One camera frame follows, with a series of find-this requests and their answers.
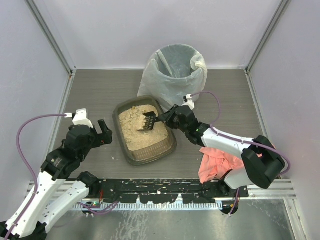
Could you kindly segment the black litter scoop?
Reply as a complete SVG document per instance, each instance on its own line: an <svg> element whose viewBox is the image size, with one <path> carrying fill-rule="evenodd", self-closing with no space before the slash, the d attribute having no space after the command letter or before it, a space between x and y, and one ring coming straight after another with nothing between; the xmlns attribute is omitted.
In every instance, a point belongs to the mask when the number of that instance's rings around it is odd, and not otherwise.
<svg viewBox="0 0 320 240"><path fill-rule="evenodd" d="M138 129L139 132L142 131L152 131L154 129L155 123L160 122L154 111L146 112L142 114L144 116L143 126Z"/></svg>

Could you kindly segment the grey plastic litter box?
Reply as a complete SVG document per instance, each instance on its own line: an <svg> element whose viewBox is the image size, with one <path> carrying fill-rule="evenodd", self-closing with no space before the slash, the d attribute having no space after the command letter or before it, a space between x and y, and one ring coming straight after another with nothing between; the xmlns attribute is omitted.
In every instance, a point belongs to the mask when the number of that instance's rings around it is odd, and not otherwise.
<svg viewBox="0 0 320 240"><path fill-rule="evenodd" d="M175 135L173 134L171 129L169 129L164 125L168 131L168 137L165 140L162 140L157 144L154 144L152 146L149 146L140 150L136 150L136 151L131 151L128 149L123 132L121 130L119 115L122 112L129 110L133 106L142 106L142 105L154 106L158 112L156 116L164 113L164 110L162 109L159 102L150 95L139 96L139 97L127 100L123 103L120 103L116 106L113 112L113 122L115 126L115 131L116 131L122 152L126 160L128 161L128 163L134 166L147 164L147 163L156 161L158 159L161 159L171 154L173 151L175 151L177 147L177 140Z"/></svg>

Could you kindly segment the bin with white bag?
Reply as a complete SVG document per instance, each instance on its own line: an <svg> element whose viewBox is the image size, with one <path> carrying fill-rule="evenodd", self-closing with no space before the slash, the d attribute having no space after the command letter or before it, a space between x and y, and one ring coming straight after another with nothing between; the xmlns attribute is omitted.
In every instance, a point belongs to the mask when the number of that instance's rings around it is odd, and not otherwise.
<svg viewBox="0 0 320 240"><path fill-rule="evenodd" d="M137 95L152 96L164 111L182 105L184 96L204 90L208 69L203 55L186 44L167 45L152 54Z"/></svg>

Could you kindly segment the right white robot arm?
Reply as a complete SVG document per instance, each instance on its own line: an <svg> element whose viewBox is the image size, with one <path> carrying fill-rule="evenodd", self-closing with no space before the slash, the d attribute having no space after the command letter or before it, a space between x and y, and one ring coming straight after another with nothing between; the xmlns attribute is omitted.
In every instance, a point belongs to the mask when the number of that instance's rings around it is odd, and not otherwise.
<svg viewBox="0 0 320 240"><path fill-rule="evenodd" d="M263 135L255 138L226 133L211 124L199 121L186 105L174 105L158 116L158 120L173 130L180 130L194 145L215 148L242 160L243 167L228 170L219 181L226 194L244 186L268 189L274 180L290 168L287 158Z"/></svg>

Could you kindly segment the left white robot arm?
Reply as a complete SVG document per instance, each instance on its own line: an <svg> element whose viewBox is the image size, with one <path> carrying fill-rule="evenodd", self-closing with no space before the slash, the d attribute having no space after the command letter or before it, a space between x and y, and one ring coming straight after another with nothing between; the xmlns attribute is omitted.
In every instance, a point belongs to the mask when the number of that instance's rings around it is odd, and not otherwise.
<svg viewBox="0 0 320 240"><path fill-rule="evenodd" d="M53 224L73 205L96 193L99 179L88 171L82 172L70 189L50 203L52 196L79 168L89 152L94 148L111 144L113 132L105 121L95 127L77 124L69 127L61 146L50 152L43 162L34 187L16 213L0 224L0 236L5 240L44 240Z"/></svg>

